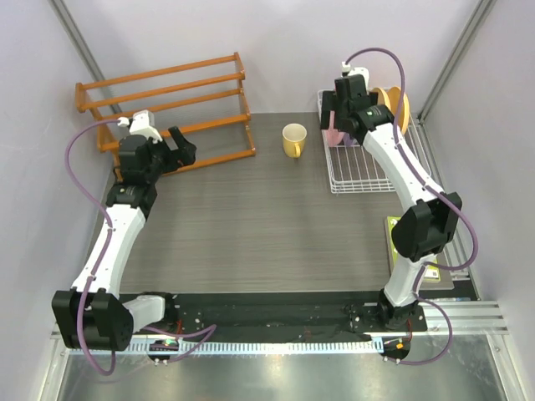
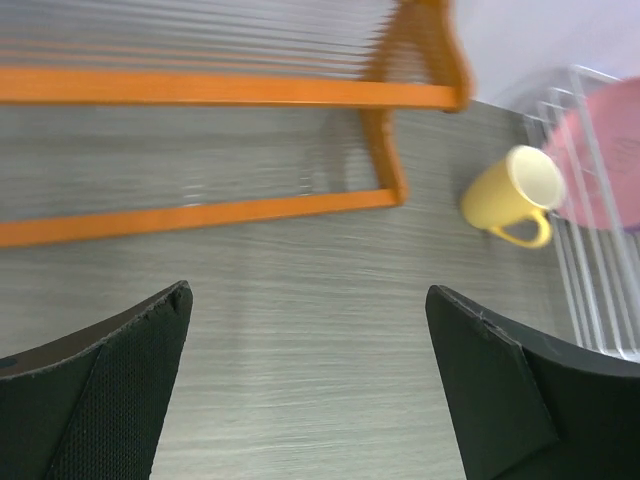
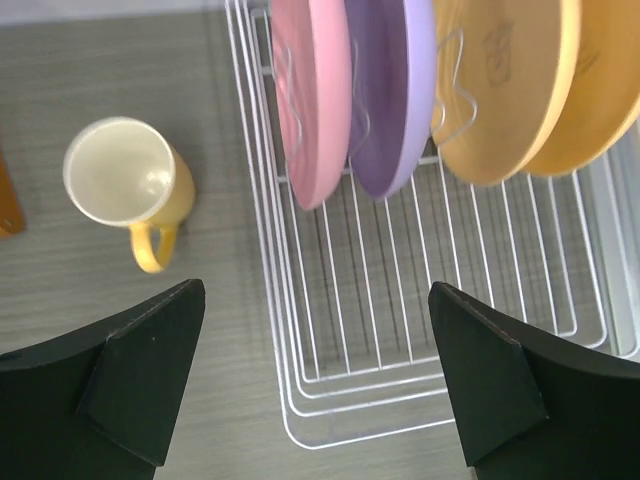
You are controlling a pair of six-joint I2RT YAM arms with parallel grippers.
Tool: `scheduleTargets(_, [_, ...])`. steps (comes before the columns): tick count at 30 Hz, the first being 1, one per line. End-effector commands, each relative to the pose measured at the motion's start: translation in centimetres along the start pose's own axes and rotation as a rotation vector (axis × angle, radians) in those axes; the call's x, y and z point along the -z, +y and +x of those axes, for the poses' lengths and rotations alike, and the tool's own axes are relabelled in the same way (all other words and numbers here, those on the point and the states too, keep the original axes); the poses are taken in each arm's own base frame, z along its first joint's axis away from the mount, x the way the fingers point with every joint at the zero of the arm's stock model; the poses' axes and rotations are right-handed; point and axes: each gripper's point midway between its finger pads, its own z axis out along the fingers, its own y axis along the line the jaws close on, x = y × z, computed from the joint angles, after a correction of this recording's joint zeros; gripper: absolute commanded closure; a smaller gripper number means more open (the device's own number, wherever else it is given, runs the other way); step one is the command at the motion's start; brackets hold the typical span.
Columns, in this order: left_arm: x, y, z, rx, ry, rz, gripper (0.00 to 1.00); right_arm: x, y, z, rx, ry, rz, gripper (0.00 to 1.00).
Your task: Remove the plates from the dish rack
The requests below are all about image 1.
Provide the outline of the yellow plate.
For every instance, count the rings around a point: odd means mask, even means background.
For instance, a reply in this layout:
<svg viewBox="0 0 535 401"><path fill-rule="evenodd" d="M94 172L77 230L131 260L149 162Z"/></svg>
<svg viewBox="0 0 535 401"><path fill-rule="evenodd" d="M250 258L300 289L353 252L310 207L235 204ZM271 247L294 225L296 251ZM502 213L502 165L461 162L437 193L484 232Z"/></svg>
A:
<svg viewBox="0 0 535 401"><path fill-rule="evenodd" d="M371 93L375 93L377 94L377 104L383 104L385 105L388 109L391 109L391 103L390 103L390 98L389 98L389 95L387 93L387 91L383 88L373 88L371 90Z"/></svg>

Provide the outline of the orange plate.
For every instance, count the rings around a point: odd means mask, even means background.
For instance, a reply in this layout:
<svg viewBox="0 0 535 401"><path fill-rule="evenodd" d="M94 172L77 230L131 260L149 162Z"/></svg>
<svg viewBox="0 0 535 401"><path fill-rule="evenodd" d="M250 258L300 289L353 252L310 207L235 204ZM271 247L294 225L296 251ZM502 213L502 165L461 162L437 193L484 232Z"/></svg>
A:
<svg viewBox="0 0 535 401"><path fill-rule="evenodd" d="M406 93L401 93L399 86L392 87L387 90L387 96L390 101L390 110L392 114L395 114L400 106L398 126L401 134L405 135L410 122L410 102Z"/></svg>

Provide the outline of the pink plate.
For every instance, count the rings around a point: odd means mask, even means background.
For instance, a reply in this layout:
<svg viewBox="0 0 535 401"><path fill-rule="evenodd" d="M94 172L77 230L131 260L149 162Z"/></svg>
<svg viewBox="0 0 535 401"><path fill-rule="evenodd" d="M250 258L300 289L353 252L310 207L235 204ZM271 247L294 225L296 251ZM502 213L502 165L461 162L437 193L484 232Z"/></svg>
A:
<svg viewBox="0 0 535 401"><path fill-rule="evenodd" d="M349 134L334 128L334 117L335 113L334 111L331 111L329 116L329 127L325 134L328 146L335 147L344 145L350 147L355 145L355 140Z"/></svg>

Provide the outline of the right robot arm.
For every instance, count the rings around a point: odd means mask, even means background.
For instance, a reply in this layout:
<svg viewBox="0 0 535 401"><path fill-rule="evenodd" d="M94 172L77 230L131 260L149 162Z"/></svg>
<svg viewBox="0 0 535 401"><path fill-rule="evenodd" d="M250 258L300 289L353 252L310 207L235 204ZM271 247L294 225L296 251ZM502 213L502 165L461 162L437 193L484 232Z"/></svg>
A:
<svg viewBox="0 0 535 401"><path fill-rule="evenodd" d="M395 267L380 291L377 318L382 327L406 325L418 306L425 271L452 240L461 209L456 192L445 193L407 146L393 113L367 90L360 74L344 73L322 94L321 129L348 134L380 164L394 186L403 215L390 234L398 252Z"/></svg>

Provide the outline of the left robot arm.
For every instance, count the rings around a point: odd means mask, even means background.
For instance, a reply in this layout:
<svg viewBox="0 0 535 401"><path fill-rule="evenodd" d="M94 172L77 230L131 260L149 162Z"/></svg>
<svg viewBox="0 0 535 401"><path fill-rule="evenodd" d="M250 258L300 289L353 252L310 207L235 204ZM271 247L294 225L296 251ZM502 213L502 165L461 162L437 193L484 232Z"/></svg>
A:
<svg viewBox="0 0 535 401"><path fill-rule="evenodd" d="M67 348L125 350L132 335L151 325L161 333L177 325L171 295L143 292L120 301L120 282L136 237L155 203L164 174L196 161L196 147L178 127L169 128L176 149L131 134L119 142L120 173L100 209L104 222L88 261L68 291L55 292L53 314Z"/></svg>

